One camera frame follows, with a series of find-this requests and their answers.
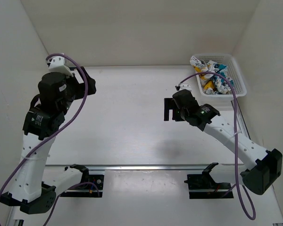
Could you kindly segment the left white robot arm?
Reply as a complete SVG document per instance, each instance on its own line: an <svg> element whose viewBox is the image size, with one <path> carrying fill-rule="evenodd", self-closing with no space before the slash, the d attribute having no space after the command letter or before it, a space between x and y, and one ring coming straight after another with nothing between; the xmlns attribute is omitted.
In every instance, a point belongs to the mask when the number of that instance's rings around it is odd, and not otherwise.
<svg viewBox="0 0 283 226"><path fill-rule="evenodd" d="M70 69L69 75L50 72L42 76L38 84L39 94L32 99L23 125L21 166L12 175L14 180L10 190L0 195L1 203L18 206L26 214L41 214L49 211L57 197L68 188L88 186L88 169L78 164L70 165L60 175L43 181L51 146L71 104L96 93L95 80L83 67L78 73L86 82L78 82L74 68Z"/></svg>

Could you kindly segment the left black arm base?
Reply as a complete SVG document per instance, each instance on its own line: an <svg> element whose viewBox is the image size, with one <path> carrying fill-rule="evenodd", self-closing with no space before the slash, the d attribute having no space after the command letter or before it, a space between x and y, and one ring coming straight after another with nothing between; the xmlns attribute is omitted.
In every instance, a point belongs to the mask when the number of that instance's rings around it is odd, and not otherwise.
<svg viewBox="0 0 283 226"><path fill-rule="evenodd" d="M69 198L101 198L103 196L104 187L104 171L89 171L88 182L90 184L83 184L65 191L60 196Z"/></svg>

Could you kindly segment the colourful printed shorts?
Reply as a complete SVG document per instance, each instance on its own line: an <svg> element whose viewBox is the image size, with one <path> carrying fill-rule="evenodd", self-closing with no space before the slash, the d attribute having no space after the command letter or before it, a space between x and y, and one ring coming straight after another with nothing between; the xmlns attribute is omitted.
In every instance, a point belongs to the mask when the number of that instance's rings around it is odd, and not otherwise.
<svg viewBox="0 0 283 226"><path fill-rule="evenodd" d="M224 64L219 64L215 61L208 61L207 63L203 60L192 56L190 58L190 64L193 66L195 72L213 72L222 75L226 78L232 86L234 82L228 75L228 67ZM226 83L223 78L215 74L199 74L200 84L202 90L207 95L228 95L232 94L230 86Z"/></svg>

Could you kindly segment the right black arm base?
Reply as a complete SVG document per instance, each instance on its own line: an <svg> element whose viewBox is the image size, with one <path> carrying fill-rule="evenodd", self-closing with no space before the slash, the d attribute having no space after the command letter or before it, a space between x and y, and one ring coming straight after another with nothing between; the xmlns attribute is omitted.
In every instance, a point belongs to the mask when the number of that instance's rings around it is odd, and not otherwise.
<svg viewBox="0 0 283 226"><path fill-rule="evenodd" d="M227 182L216 182L210 172L219 163L208 165L200 174L187 174L184 181L188 185L189 199L232 199L232 186Z"/></svg>

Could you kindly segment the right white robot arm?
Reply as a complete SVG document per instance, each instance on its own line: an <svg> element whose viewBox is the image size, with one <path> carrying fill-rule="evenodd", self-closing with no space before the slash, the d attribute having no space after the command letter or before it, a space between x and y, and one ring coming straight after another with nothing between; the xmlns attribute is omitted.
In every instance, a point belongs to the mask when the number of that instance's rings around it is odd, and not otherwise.
<svg viewBox="0 0 283 226"><path fill-rule="evenodd" d="M262 195L280 177L283 155L256 144L235 131L220 112L209 104L199 105L189 90L182 89L164 99L164 120L185 121L214 137L240 159L245 170L238 178L251 192Z"/></svg>

